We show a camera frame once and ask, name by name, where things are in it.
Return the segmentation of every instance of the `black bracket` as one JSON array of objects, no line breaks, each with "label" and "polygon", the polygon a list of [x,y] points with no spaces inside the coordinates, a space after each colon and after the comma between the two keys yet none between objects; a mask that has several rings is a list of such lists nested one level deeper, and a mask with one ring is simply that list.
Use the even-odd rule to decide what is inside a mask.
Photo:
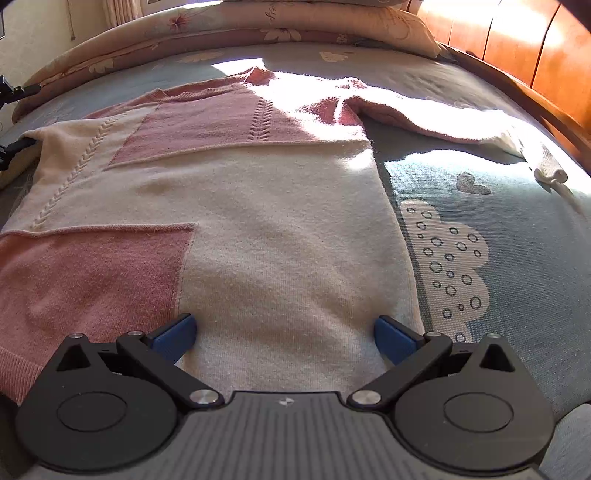
[{"label": "black bracket", "polygon": [[[0,75],[0,109],[7,103],[18,102],[31,95],[36,95],[41,91],[39,84],[29,85],[27,87],[11,86],[3,75]],[[21,150],[34,145],[36,140],[32,138],[21,138],[11,143],[7,147],[0,145],[0,171],[8,170],[10,161]]]}]

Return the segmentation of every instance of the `blue gripper pad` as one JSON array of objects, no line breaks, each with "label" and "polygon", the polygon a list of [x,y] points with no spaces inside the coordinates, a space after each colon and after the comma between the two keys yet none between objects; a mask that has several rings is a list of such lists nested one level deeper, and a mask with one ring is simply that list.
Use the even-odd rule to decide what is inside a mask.
[{"label": "blue gripper pad", "polygon": [[188,315],[155,337],[152,350],[175,364],[193,346],[196,338],[197,322],[193,315]]},{"label": "blue gripper pad", "polygon": [[379,352],[394,365],[398,365],[425,343],[421,335],[386,315],[375,321],[374,341]]}]

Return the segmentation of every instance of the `wall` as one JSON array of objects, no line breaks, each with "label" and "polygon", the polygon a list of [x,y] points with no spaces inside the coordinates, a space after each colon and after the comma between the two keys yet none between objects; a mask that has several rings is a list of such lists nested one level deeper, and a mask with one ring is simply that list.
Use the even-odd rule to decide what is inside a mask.
[{"label": "wall", "polygon": [[[0,40],[0,74],[21,85],[61,53],[107,29],[102,0],[70,0],[75,40],[71,40],[67,0],[14,0],[4,10],[6,37]],[[0,111],[8,129],[14,105]]]}]

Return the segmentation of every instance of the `cable knit pattern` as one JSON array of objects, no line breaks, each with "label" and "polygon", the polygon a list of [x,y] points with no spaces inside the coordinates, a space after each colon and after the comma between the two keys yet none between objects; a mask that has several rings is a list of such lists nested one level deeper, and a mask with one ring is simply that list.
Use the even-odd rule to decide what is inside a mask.
[{"label": "cable knit pattern", "polygon": [[88,162],[94,156],[94,154],[96,152],[96,149],[99,148],[100,143],[109,134],[109,131],[111,130],[111,128],[113,127],[113,125],[117,122],[117,120],[119,120],[123,116],[125,116],[125,113],[123,113],[122,115],[110,117],[107,120],[105,120],[104,123],[99,127],[98,132],[92,138],[92,140],[90,140],[90,143],[88,144],[88,147],[86,147],[86,150],[82,154],[82,156],[80,158],[80,161],[76,164],[76,166],[74,167],[74,169],[72,170],[72,172],[68,175],[68,178],[63,183],[63,185],[61,185],[57,189],[56,193],[51,198],[51,200],[49,200],[49,202],[47,202],[47,204],[43,207],[43,210],[41,210],[41,212],[39,213],[39,216],[37,218],[35,218],[35,220],[33,222],[33,225],[31,226],[31,229],[35,230],[35,229],[41,228],[41,226],[43,225],[43,223],[49,217],[49,214],[53,210],[53,207],[55,207],[55,205],[57,204],[57,202],[60,201],[62,195],[64,195],[64,193],[66,192],[66,190],[68,189],[68,187],[74,181],[76,181],[76,178],[78,177],[78,175],[80,174],[80,172],[84,169],[84,167],[86,167],[86,165],[88,165]]},{"label": "cable knit pattern", "polygon": [[250,141],[267,142],[269,140],[272,112],[273,103],[261,98],[256,105],[255,114],[252,117],[252,126],[248,133],[248,139]]}]

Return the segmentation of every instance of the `pink and cream sweater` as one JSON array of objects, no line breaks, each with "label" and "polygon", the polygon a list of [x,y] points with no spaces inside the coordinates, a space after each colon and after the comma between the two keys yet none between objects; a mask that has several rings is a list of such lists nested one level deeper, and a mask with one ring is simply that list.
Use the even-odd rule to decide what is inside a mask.
[{"label": "pink and cream sweater", "polygon": [[43,147],[0,234],[0,391],[21,402],[71,332],[110,342],[182,312],[199,338],[180,366],[226,395],[383,373],[375,318],[423,327],[359,113],[565,180],[502,112],[259,68],[27,132]]}]

